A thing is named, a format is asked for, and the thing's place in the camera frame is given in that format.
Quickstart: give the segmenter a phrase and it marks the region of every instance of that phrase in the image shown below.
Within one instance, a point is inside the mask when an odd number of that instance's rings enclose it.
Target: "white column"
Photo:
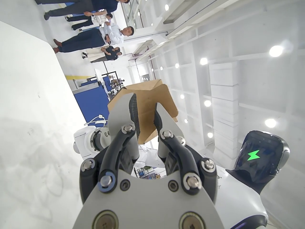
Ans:
[[[237,61],[209,66],[214,122],[214,157],[231,169],[238,155]]]

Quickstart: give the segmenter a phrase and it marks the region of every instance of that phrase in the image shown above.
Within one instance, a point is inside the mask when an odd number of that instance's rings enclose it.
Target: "beige skirt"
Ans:
[[[86,52],[88,53],[88,60],[90,62],[98,58],[105,57],[105,53],[101,51],[101,47],[86,49]]]

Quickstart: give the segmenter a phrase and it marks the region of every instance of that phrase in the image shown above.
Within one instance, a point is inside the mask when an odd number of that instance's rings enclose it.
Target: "person's hand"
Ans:
[[[108,35],[106,35],[106,42],[109,43],[110,42],[110,38]]]
[[[86,12],[84,12],[84,15],[91,16],[91,15],[93,15],[93,13],[86,11]]]

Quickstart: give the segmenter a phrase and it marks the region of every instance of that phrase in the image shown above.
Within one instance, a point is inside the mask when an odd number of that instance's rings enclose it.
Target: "green lightning bolt icon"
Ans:
[[[253,152],[248,153],[248,155],[250,156],[249,159],[247,161],[253,160],[253,159],[258,159],[259,156],[257,155],[259,150],[255,150]]]

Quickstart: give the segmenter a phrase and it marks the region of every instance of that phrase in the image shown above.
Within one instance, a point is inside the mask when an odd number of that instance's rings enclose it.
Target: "woman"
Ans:
[[[88,60],[91,62],[98,58],[105,57],[105,52],[103,50],[103,47],[86,49],[86,52],[83,52],[83,59],[88,58]]]
[[[91,60],[91,63],[101,62],[101,61],[107,61],[107,60],[116,60],[118,56],[122,55],[121,50],[119,47],[113,48],[112,46],[109,46],[108,48],[102,47],[101,51],[104,53],[104,56],[100,56],[99,58],[96,58],[96,56],[91,57],[91,59],[95,58],[95,60]]]

